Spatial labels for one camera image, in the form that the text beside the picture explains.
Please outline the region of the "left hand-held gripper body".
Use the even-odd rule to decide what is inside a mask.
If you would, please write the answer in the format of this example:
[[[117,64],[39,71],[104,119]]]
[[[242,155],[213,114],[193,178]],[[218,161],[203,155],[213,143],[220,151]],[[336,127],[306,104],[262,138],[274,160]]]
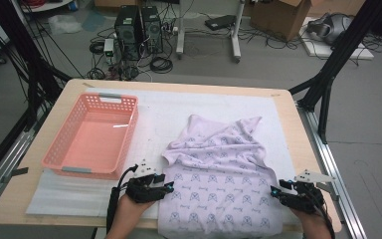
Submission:
[[[151,183],[154,183],[153,178],[155,174],[157,173],[130,178],[126,182],[126,195],[137,203],[145,203],[162,199],[166,195],[166,193],[161,190],[162,186],[150,186]]]

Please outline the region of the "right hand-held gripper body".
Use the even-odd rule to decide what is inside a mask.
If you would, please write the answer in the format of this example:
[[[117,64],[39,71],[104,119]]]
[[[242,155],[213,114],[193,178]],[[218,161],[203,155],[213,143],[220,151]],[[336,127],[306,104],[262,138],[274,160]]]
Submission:
[[[321,191],[315,184],[316,182],[325,183],[333,180],[333,176],[305,169],[293,180],[292,190],[295,190],[296,194],[283,192],[279,201],[284,206],[305,213],[317,212],[323,207],[325,201]]]

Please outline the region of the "lilac printed towel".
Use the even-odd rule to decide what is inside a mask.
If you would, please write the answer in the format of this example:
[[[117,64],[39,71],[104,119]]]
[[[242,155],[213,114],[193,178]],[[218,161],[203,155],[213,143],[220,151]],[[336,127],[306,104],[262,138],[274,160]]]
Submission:
[[[158,233],[167,239],[246,239],[280,234],[271,197],[275,172],[254,139],[259,117],[223,123],[191,116],[163,152],[174,190],[159,203]]]

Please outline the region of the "pink plastic basket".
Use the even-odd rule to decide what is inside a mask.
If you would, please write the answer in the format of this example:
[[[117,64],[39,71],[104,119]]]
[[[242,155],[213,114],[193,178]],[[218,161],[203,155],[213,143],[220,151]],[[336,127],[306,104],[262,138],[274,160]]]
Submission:
[[[42,159],[66,176],[120,178],[138,120],[138,97],[83,93]]]

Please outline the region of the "person's right hand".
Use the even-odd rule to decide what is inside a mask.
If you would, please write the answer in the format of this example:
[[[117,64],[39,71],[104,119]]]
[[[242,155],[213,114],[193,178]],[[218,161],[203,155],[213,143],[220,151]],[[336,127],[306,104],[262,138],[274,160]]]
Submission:
[[[315,226],[324,226],[327,228],[325,220],[322,216],[316,214],[307,214],[303,211],[292,209],[291,212],[300,220],[302,229],[304,226],[315,225]]]

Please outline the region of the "person's left hand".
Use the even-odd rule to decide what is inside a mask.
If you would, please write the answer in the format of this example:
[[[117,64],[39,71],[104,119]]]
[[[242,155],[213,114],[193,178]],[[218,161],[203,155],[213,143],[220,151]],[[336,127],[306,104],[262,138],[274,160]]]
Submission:
[[[138,223],[141,215],[153,204],[154,201],[137,203],[124,194],[118,200],[113,224],[123,228],[127,226],[134,227]]]

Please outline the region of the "grey translucent sheet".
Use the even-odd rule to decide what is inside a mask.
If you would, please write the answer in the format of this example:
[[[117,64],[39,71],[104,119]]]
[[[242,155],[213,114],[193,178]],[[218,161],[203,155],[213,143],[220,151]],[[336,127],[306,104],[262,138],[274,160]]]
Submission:
[[[114,180],[58,175],[44,169],[26,213],[29,215],[106,217]]]

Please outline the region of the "black computer tower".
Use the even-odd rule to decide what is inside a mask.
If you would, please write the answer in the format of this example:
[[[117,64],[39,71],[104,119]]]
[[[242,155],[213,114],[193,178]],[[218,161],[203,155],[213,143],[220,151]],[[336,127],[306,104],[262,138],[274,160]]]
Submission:
[[[139,59],[139,44],[143,40],[139,8],[136,5],[122,5],[114,23],[114,30],[124,60]]]
[[[163,52],[161,21],[155,6],[144,6],[141,9],[144,35],[149,54]]]

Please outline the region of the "white stand leg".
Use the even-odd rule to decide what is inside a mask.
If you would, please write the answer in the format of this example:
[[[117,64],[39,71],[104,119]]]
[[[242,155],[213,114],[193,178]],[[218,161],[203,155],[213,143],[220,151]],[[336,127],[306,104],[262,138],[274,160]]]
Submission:
[[[236,14],[236,20],[235,24],[232,28],[231,33],[231,42],[232,42],[232,49],[233,49],[233,56],[236,63],[239,63],[241,61],[241,49],[240,49],[240,43],[239,43],[239,30],[241,26],[242,16],[245,8],[245,0],[239,0],[238,10]]]
[[[185,27],[184,27],[184,14],[185,5],[184,0],[179,0],[179,16],[178,16],[178,33],[177,33],[177,44],[176,44],[176,55],[179,60],[181,60],[184,53],[184,40],[185,40]]]

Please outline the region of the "grey headset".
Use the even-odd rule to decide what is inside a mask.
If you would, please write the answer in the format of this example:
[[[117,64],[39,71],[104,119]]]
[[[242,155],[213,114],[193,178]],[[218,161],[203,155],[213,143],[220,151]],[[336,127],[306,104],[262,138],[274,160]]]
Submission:
[[[327,45],[332,46],[349,28],[352,19],[341,13],[325,13],[322,17],[309,21],[306,32],[314,33]]]

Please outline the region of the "large cardboard box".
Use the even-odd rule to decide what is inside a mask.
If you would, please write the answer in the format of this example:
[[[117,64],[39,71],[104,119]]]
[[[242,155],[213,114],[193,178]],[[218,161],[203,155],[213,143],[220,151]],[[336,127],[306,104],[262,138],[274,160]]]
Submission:
[[[311,0],[258,0],[250,25],[290,41],[297,36],[310,8]]]

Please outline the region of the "flat cardboard box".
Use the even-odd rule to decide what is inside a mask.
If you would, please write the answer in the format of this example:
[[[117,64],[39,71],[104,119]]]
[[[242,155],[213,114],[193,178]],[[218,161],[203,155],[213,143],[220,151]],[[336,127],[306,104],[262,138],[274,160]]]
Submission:
[[[308,16],[320,17],[324,13],[343,13],[355,16],[365,0],[311,0]]]

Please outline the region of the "white round table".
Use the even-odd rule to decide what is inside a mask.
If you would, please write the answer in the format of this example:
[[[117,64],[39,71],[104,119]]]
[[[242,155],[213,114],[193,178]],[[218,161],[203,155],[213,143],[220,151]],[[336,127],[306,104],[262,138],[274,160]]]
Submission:
[[[68,6],[73,0],[62,0],[61,2],[50,2],[47,1],[41,6],[26,6],[24,4],[21,4],[20,7],[23,12],[27,13],[29,11],[31,12],[43,12],[43,11],[49,11],[56,8],[60,8],[63,6]]]

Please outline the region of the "grey metal bracket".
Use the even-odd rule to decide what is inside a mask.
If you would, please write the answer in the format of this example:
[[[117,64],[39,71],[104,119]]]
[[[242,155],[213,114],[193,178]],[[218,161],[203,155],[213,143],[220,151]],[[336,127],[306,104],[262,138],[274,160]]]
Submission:
[[[17,168],[10,171],[8,175],[4,175],[1,178],[1,183],[8,183],[14,176],[26,174],[29,171],[29,167]]]
[[[334,192],[334,189],[331,186],[329,186],[328,184],[322,183],[322,182],[316,182],[315,185],[319,189],[321,189],[323,191],[326,191],[330,195],[331,200],[333,200],[333,201],[338,201],[339,200],[339,195],[337,195]]]

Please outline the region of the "black metal frame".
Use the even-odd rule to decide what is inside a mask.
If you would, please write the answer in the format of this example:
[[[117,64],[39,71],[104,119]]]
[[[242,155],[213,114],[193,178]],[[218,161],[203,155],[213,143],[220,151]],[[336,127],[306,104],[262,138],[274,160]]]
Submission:
[[[313,113],[316,104],[321,101],[317,134],[323,143],[327,143],[326,127],[333,82],[381,15],[382,0],[365,0],[321,70],[311,79],[288,90],[292,95],[306,90],[304,97],[297,102],[306,112]]]
[[[39,52],[32,37],[20,20],[11,0],[0,0],[0,27],[15,47],[22,61],[14,58],[13,52],[0,37],[0,47],[9,57],[20,80],[28,85],[26,100],[28,107],[23,114],[26,127],[32,127],[38,121],[38,109],[43,103],[54,104],[63,87],[60,79],[67,83],[72,77],[53,67]]]

